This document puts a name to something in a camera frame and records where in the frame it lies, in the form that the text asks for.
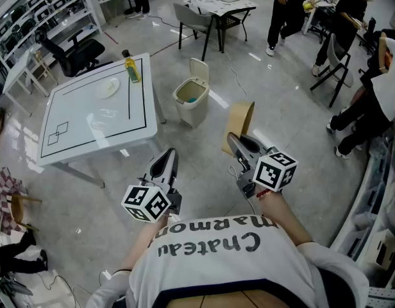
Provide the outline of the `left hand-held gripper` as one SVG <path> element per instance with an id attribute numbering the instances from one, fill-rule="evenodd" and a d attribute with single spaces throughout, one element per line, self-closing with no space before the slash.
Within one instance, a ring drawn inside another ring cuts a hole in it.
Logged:
<path id="1" fill-rule="evenodd" d="M 182 196 L 170 186 L 177 174 L 178 153 L 169 148 L 153 158 L 145 171 L 147 178 L 162 178 L 162 182 L 138 178 L 138 185 L 128 186 L 121 206 L 132 218 L 148 223 L 156 223 L 162 216 L 178 215 Z"/>

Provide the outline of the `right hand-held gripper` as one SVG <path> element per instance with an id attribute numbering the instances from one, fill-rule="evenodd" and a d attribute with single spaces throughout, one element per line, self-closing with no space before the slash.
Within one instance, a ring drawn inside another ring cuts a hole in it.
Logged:
<path id="1" fill-rule="evenodd" d="M 231 132 L 227 134 L 227 143 L 243 167 L 237 186 L 246 199 L 255 195 L 257 185 L 278 192 L 291 183 L 298 161 L 286 152 L 271 148 L 266 153 L 265 146 L 258 139 L 249 135 L 238 138 Z"/>

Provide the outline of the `brown cardboard piece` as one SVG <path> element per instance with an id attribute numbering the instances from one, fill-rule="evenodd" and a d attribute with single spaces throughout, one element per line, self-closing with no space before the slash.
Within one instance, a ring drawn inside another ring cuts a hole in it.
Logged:
<path id="1" fill-rule="evenodd" d="M 254 101 L 238 101 L 230 106 L 228 122 L 223 135 L 222 150 L 233 156 L 233 152 L 228 144 L 227 137 L 229 133 L 236 135 L 238 138 L 242 134 L 246 135 L 251 123 L 255 107 Z"/>

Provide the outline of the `beige trash bin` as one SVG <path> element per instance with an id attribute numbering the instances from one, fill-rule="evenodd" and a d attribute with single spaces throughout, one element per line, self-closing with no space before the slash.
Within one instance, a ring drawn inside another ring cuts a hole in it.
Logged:
<path id="1" fill-rule="evenodd" d="M 205 119 L 210 92 L 209 66 L 197 58 L 189 60 L 190 77 L 173 92 L 172 97 L 181 121 L 197 128 Z"/>

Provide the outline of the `person's right forearm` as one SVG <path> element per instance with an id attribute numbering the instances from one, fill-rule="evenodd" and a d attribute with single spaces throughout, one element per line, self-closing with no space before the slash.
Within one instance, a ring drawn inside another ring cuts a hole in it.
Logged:
<path id="1" fill-rule="evenodd" d="M 256 197 L 263 216 L 280 225 L 296 246 L 313 241 L 280 192 L 261 189 Z"/>

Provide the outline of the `person's left forearm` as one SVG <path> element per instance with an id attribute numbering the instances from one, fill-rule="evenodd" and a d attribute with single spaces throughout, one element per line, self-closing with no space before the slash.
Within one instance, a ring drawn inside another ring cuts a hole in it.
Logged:
<path id="1" fill-rule="evenodd" d="M 156 223 L 146 223 L 140 231 L 137 240 L 125 256 L 120 270 L 132 270 L 136 262 L 147 249 L 150 241 L 164 227 L 167 226 L 168 215 L 163 215 Z"/>

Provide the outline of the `white table with black lines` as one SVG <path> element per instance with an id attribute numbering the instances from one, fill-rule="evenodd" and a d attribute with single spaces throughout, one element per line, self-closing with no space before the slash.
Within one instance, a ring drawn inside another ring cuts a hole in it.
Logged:
<path id="1" fill-rule="evenodd" d="M 154 155 L 162 152 L 158 124 L 166 120 L 153 86 L 151 57 L 143 53 L 133 59 L 139 83 L 131 82 L 124 60 L 119 60 L 52 90 L 39 135 L 38 166 L 53 166 L 103 188 L 101 178 L 86 175 L 69 163 L 143 143 Z M 107 78 L 119 79 L 119 90 L 108 99 L 98 99 L 96 90 Z"/>

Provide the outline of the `white plate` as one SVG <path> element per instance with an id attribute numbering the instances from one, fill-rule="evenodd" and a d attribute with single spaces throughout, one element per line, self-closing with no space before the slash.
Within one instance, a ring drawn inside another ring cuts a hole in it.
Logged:
<path id="1" fill-rule="evenodd" d="M 96 97 L 98 99 L 108 99 L 113 96 L 120 87 L 120 80 L 117 78 L 107 78 L 101 82 L 96 90 Z"/>

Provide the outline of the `yellow oil bottle black cap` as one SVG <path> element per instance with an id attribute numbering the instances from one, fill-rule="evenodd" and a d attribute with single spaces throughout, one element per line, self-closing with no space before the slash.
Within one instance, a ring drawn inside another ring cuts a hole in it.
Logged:
<path id="1" fill-rule="evenodd" d="M 141 77 L 138 72 L 136 63 L 134 59 L 132 59 L 129 51 L 127 49 L 121 52 L 122 56 L 124 57 L 124 66 L 127 70 L 128 76 L 132 83 L 139 83 L 141 82 Z"/>

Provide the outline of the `person's white printed shirt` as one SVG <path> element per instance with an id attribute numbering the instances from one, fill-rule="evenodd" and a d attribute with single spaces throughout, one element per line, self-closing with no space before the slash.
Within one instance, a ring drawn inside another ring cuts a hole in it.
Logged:
<path id="1" fill-rule="evenodd" d="M 195 219 L 159 230 L 86 308 L 164 308 L 182 298 L 256 290 L 290 308 L 364 308 L 369 281 L 349 257 L 315 242 L 294 244 L 263 216 Z"/>

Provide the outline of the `grey chair black legs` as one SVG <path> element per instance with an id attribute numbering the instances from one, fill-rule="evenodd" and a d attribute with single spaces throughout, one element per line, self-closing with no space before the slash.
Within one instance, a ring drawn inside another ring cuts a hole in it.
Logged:
<path id="1" fill-rule="evenodd" d="M 327 57 L 329 64 L 321 72 L 317 74 L 319 81 L 310 87 L 310 91 L 316 89 L 320 84 L 325 82 L 328 78 L 334 77 L 337 80 L 335 92 L 329 107 L 331 108 L 343 86 L 351 88 L 353 86 L 353 74 L 349 70 L 349 62 L 351 55 L 346 52 L 337 42 L 334 33 L 331 34 Z"/>
<path id="2" fill-rule="evenodd" d="M 203 33 L 206 38 L 201 60 L 204 61 L 214 18 L 209 15 L 198 14 L 188 6 L 179 3 L 173 3 L 173 6 L 176 18 L 180 22 L 178 49 L 181 49 L 183 27 L 191 29 L 195 39 L 198 32 Z"/>

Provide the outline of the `white storage rack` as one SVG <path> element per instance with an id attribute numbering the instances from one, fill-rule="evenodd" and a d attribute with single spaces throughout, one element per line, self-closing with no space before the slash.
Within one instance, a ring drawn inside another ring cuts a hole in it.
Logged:
<path id="1" fill-rule="evenodd" d="M 331 248 L 368 278 L 366 308 L 395 308 L 395 133 L 371 143 L 360 189 Z"/>

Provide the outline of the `black office chair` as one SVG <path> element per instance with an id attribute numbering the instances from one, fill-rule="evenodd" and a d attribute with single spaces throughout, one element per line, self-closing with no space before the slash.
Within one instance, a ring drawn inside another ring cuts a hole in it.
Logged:
<path id="1" fill-rule="evenodd" d="M 72 42 L 73 48 L 69 55 L 60 46 L 48 39 L 45 27 L 40 26 L 35 31 L 35 42 L 53 54 L 53 58 L 60 64 L 66 77 L 73 78 L 78 76 L 80 71 L 86 73 L 98 68 L 99 60 L 97 57 L 105 52 L 104 45 L 95 39 L 90 38 L 87 41 L 79 42 L 78 35 L 82 31 L 77 31 L 67 39 L 68 42 Z"/>

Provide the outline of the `patterned table black legs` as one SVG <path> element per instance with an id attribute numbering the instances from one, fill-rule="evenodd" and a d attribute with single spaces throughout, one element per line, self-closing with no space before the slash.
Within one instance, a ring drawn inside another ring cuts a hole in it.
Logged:
<path id="1" fill-rule="evenodd" d="M 190 7 L 210 13 L 211 18 L 215 21 L 219 43 L 219 51 L 225 53 L 224 45 L 226 40 L 226 32 L 228 29 L 236 26 L 242 26 L 244 30 L 244 41 L 248 41 L 248 35 L 245 27 L 245 20 L 258 5 L 250 0 L 183 0 L 183 3 Z"/>

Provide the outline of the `wooden stool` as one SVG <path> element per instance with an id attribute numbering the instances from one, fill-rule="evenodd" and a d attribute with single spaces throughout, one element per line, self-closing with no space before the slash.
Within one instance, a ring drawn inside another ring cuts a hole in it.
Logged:
<path id="1" fill-rule="evenodd" d="M 24 218 L 24 200 L 35 201 L 35 202 L 39 202 L 39 203 L 42 203 L 42 200 L 31 198 L 29 196 L 23 196 L 20 194 L 12 194 L 12 195 L 9 195 L 9 197 L 10 197 L 10 200 L 9 200 L 10 213 L 11 213 L 12 218 L 15 221 L 15 223 L 19 226 L 27 228 L 28 230 L 38 232 L 39 231 L 38 228 L 33 227 L 31 225 L 24 224 L 22 222 L 23 218 Z"/>

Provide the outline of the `checked cloth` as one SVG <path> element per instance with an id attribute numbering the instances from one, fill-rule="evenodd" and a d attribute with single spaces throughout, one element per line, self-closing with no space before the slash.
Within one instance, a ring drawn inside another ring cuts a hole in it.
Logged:
<path id="1" fill-rule="evenodd" d="M 0 168 L 0 216 L 2 219 L 0 231 L 6 235 L 10 235 L 12 230 L 23 231 L 11 215 L 10 196 L 13 194 L 26 196 L 28 192 L 22 180 L 14 178 L 7 167 L 2 167 Z"/>

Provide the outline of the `white shelf rack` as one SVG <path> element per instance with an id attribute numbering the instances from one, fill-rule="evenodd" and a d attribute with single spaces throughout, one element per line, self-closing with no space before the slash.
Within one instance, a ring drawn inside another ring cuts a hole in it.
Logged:
<path id="1" fill-rule="evenodd" d="M 0 67 L 12 67 L 27 50 L 54 63 L 54 54 L 35 40 L 38 30 L 70 54 L 102 32 L 99 10 L 99 0 L 0 0 Z"/>

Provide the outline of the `small white desk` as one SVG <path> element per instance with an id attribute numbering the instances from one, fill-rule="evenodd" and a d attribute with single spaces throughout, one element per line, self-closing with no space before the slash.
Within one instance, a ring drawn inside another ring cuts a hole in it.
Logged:
<path id="1" fill-rule="evenodd" d="M 10 90 L 15 85 L 18 84 L 24 92 L 31 95 L 32 91 L 30 91 L 27 86 L 25 86 L 24 82 L 21 81 L 21 77 L 25 76 L 26 78 L 30 78 L 38 91 L 44 96 L 48 97 L 49 93 L 47 90 L 40 84 L 38 79 L 33 75 L 33 73 L 29 70 L 28 65 L 32 58 L 35 58 L 38 66 L 43 67 L 44 71 L 47 75 L 58 85 L 58 80 L 53 76 L 47 64 L 44 62 L 43 58 L 40 57 L 40 52 L 33 52 L 33 49 L 27 50 L 19 60 L 14 64 L 14 66 L 8 71 L 6 81 L 3 87 L 3 94 L 20 110 L 22 110 L 28 117 L 31 116 L 31 112 L 26 110 L 11 94 Z"/>

